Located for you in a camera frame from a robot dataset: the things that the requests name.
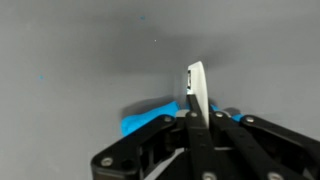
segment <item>bolt head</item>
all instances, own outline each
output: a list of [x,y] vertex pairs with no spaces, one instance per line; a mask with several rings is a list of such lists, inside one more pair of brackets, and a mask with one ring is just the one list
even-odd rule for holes
[[165,122],[171,122],[171,117],[166,116],[166,117],[164,118],[164,121],[165,121]]
[[269,172],[268,179],[269,180],[284,180],[284,178],[276,172]]
[[216,112],[217,117],[223,117],[223,114],[221,112]]
[[113,159],[111,157],[103,158],[102,161],[101,161],[101,165],[104,166],[104,167],[111,166],[112,163],[113,163]]
[[192,117],[197,117],[198,114],[197,114],[196,112],[192,112],[192,113],[191,113],[191,116],[192,116]]
[[253,119],[253,117],[247,117],[246,121],[249,122],[249,123],[253,123],[254,119]]
[[217,180],[217,176],[214,173],[206,172],[202,175],[203,180]]

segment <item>gray surface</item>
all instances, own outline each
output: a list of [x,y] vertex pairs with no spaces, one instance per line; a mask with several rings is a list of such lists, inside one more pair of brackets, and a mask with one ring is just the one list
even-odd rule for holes
[[1,178],[91,179],[130,105],[180,99],[199,59],[221,107],[320,140],[319,19],[317,0],[2,0]]

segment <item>blue object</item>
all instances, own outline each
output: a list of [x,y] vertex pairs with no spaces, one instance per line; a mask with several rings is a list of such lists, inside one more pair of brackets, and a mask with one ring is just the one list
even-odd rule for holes
[[176,101],[173,101],[144,114],[128,116],[122,120],[122,134],[127,136],[160,115],[175,117],[179,109],[179,104]]
[[212,104],[211,104],[211,108],[212,108],[214,111],[220,111],[220,109],[219,109],[217,106],[212,105]]
[[240,122],[240,119],[243,117],[243,114],[237,114],[232,116],[231,118],[236,121],[236,122]]

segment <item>white object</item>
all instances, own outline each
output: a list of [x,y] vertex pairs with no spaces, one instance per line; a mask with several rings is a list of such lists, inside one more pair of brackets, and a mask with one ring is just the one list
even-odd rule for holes
[[187,94],[194,94],[197,97],[203,118],[209,127],[209,102],[207,81],[201,61],[188,67]]

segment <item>blue cloth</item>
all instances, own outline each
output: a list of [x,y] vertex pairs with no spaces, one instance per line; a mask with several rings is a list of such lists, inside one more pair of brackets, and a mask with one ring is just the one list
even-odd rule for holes
[[125,117],[121,123],[122,134],[127,136],[160,115],[175,117],[179,109],[179,104],[173,101],[146,113]]

